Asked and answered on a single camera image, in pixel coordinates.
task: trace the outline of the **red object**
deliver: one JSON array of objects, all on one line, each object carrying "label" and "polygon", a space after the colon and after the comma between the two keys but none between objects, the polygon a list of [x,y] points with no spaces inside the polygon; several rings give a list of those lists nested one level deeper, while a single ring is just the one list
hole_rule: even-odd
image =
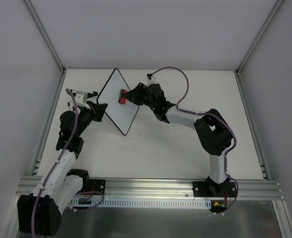
[{"label": "red object", "polygon": [[126,104],[126,98],[124,98],[124,97],[122,96],[124,93],[127,93],[127,90],[122,89],[121,94],[120,94],[120,99],[119,99],[119,103],[120,103],[120,104]]}]

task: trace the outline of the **white tabletop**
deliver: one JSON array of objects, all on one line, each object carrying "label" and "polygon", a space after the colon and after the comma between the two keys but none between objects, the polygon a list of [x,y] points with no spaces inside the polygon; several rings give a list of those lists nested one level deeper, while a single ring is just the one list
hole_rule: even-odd
[{"label": "white tabletop", "polygon": [[[65,89],[100,91],[112,69],[69,69],[66,73],[38,175],[51,164],[58,140],[59,117],[68,110],[70,97]],[[120,70],[130,88],[146,83],[154,70]],[[217,109],[237,137],[237,147],[229,153],[228,171],[236,179],[263,179],[235,76],[230,71],[185,71],[188,96],[180,104],[197,111]],[[167,100],[176,103],[186,89],[178,71],[155,75]],[[91,177],[204,179],[209,174],[209,157],[195,130],[158,121],[147,106],[141,106],[127,136],[105,115],[92,122],[82,134],[84,146],[74,168],[88,170]]]}]

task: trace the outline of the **cable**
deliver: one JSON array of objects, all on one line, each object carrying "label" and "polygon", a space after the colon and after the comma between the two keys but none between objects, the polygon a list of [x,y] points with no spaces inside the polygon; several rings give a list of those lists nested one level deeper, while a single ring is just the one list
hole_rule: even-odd
[{"label": "cable", "polygon": [[91,206],[87,209],[74,209],[75,212],[87,212],[87,211],[90,211],[90,210],[93,210],[94,208],[96,208],[97,206],[99,206],[103,201],[104,201],[104,195],[101,193],[101,192],[98,192],[98,191],[91,191],[91,192],[79,192],[77,193],[76,195],[84,195],[84,194],[98,194],[98,195],[101,195],[102,196],[102,200],[99,201],[97,204],[95,204],[94,206]]},{"label": "cable", "polygon": [[38,196],[36,198],[36,201],[35,201],[35,204],[33,206],[33,209],[32,209],[32,214],[31,214],[31,234],[32,234],[32,238],[36,238],[36,233],[35,233],[35,215],[36,215],[36,209],[37,209],[37,206],[38,206],[38,203],[39,203],[39,199],[40,199],[40,196],[42,194],[42,191],[44,191],[45,189],[45,186],[47,184],[47,181],[49,180],[49,177],[51,176],[53,170],[55,169],[55,167],[57,166],[57,164],[59,163],[60,159],[62,158],[62,155],[63,153],[65,152],[67,146],[69,145],[69,143],[71,142],[72,138],[73,138],[73,135],[75,134],[76,132],[76,127],[77,127],[77,120],[78,120],[78,114],[77,114],[77,105],[76,105],[76,101],[75,101],[75,98],[74,98],[74,95],[72,94],[71,90],[70,89],[66,89],[66,92],[68,95],[71,96],[72,98],[72,101],[73,101],[73,104],[74,104],[74,109],[75,109],[75,122],[74,122],[74,127],[73,127],[73,131],[69,137],[69,139],[67,140],[65,146],[63,147],[57,161],[55,162],[55,164],[52,166],[52,168],[50,169],[48,175],[46,176],[43,184],[42,184],[42,187],[43,188],[40,188],[39,189],[39,193],[38,193]]},{"label": "cable", "polygon": [[238,197],[238,191],[239,191],[239,188],[238,188],[238,182],[236,179],[232,178],[229,174],[228,174],[228,171],[227,171],[227,155],[230,151],[232,151],[236,145],[237,145],[237,139],[234,135],[234,132],[232,131],[232,129],[225,123],[225,121],[223,121],[221,118],[219,118],[218,116],[212,114],[212,113],[200,113],[200,112],[194,112],[194,111],[189,111],[189,110],[185,110],[185,109],[180,109],[179,108],[179,104],[180,102],[183,101],[183,99],[187,96],[187,93],[189,91],[189,79],[188,77],[186,76],[186,74],[179,68],[176,68],[176,67],[173,67],[173,66],[166,66],[166,67],[162,67],[162,68],[159,68],[158,70],[156,70],[155,72],[151,73],[151,75],[154,75],[155,73],[158,73],[159,71],[163,70],[163,69],[166,69],[166,68],[171,68],[171,69],[175,69],[177,71],[179,71],[180,73],[183,74],[183,76],[185,77],[185,80],[186,80],[186,91],[184,93],[184,95],[181,97],[181,99],[176,103],[176,109],[180,112],[184,112],[184,113],[188,113],[188,114],[192,114],[192,115],[198,115],[198,116],[210,116],[210,117],[213,117],[215,118],[216,120],[218,120],[231,134],[233,140],[234,140],[234,143],[233,143],[233,146],[228,149],[225,153],[224,153],[224,173],[225,175],[230,179],[230,180],[233,180],[236,184],[236,196],[233,200],[233,202],[230,204],[230,206],[226,209],[226,211],[228,211],[232,206],[233,204],[236,202],[237,200],[237,197]]}]

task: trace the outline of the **black border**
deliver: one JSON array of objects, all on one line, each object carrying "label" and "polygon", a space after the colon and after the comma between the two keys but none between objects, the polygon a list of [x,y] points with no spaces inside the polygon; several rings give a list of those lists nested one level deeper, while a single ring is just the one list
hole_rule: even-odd
[{"label": "black border", "polygon": [[[97,103],[97,104],[98,104],[98,98],[99,98],[100,95],[102,94],[102,92],[103,92],[104,88],[106,87],[108,81],[111,79],[112,75],[114,74],[114,72],[115,72],[116,70],[118,70],[119,74],[121,75],[122,79],[124,80],[125,84],[127,85],[128,89],[130,90],[130,87],[129,87],[128,84],[126,83],[126,81],[125,81],[124,77],[122,76],[120,70],[119,70],[118,68],[115,68],[115,69],[112,71],[112,73],[111,73],[110,77],[108,78],[108,80],[106,81],[105,85],[103,86],[101,92],[100,92],[99,95],[97,96],[97,98],[96,98],[96,103]],[[131,127],[131,125],[132,125],[132,122],[135,120],[135,117],[136,117],[136,115],[137,115],[138,110],[139,110],[139,106],[138,106],[138,109],[137,109],[137,111],[136,111],[136,114],[135,114],[134,118],[133,118],[132,121],[131,121],[131,124],[130,124],[130,126],[129,126],[129,128],[128,128],[128,131],[127,131],[126,134],[124,134],[124,133],[121,131],[121,129],[116,125],[116,123],[111,119],[111,117],[107,114],[106,111],[105,111],[105,114],[106,114],[106,115],[108,116],[108,118],[112,121],[112,123],[117,127],[117,129],[118,129],[123,135],[126,136],[126,135],[128,134],[128,132],[129,132],[129,130],[130,130],[130,127]]]}]

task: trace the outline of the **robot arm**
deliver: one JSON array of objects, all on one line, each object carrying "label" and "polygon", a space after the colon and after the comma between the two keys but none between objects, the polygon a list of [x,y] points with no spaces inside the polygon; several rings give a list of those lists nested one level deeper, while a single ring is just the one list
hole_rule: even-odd
[{"label": "robot arm", "polygon": [[118,101],[124,104],[125,100],[139,106],[147,105],[160,121],[181,124],[196,130],[203,148],[210,157],[210,176],[207,178],[206,189],[212,195],[218,194],[229,182],[225,174],[225,153],[233,137],[219,121],[226,123],[217,110],[199,113],[177,108],[166,100],[160,85],[152,80],[147,85],[139,83],[129,92],[122,90]]},{"label": "robot arm", "polygon": [[[81,110],[76,131],[63,151],[72,134],[76,116],[72,111],[64,112],[60,116],[60,132],[54,160],[32,192],[20,196],[18,200],[19,230],[23,233],[32,233],[31,227],[34,227],[37,235],[54,236],[60,227],[61,215],[72,197],[80,190],[88,191],[88,172],[71,168],[82,150],[84,141],[81,134],[92,121],[102,121],[107,104],[87,101],[88,97],[96,96],[94,93],[73,90],[72,94]],[[32,222],[35,204],[35,218]]]}]

